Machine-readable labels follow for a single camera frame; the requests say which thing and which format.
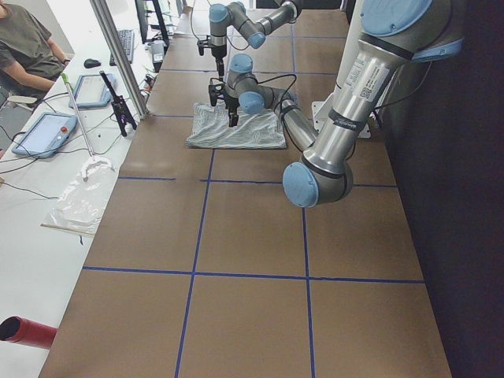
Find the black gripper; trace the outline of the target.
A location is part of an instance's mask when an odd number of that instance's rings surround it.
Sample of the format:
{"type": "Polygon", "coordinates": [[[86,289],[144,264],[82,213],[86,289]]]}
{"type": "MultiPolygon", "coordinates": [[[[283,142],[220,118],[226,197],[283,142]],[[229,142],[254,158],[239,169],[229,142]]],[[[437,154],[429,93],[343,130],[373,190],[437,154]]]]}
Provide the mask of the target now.
{"type": "Polygon", "coordinates": [[[239,100],[227,92],[224,93],[225,108],[228,110],[228,126],[236,127],[239,122],[239,100]]]}
{"type": "Polygon", "coordinates": [[[223,59],[227,56],[227,45],[212,45],[212,56],[215,58],[217,74],[219,79],[224,78],[224,61],[223,59]]]}

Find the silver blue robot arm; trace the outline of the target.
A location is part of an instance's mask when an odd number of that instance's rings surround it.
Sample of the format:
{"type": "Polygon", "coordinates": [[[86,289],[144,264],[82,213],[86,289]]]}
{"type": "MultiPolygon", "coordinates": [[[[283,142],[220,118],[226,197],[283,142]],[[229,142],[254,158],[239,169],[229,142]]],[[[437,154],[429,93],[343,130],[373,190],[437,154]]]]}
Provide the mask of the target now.
{"type": "Polygon", "coordinates": [[[217,66],[220,80],[224,79],[224,58],[228,52],[228,28],[233,27],[251,46],[258,49],[272,34],[284,24],[294,23],[301,14],[304,1],[276,1],[279,5],[269,15],[258,21],[251,20],[241,2],[229,5],[212,4],[209,8],[209,35],[198,42],[198,53],[204,55],[205,49],[210,49],[217,66]]]}
{"type": "Polygon", "coordinates": [[[395,72],[410,62],[436,61],[461,50],[466,4],[463,1],[364,1],[354,7],[345,54],[353,63],[339,70],[326,120],[315,128],[287,91],[261,85],[247,54],[229,65],[224,98],[232,123],[237,113],[276,113],[299,161],[283,172],[283,190],[302,208],[336,202],[353,185],[347,156],[395,72]]]}

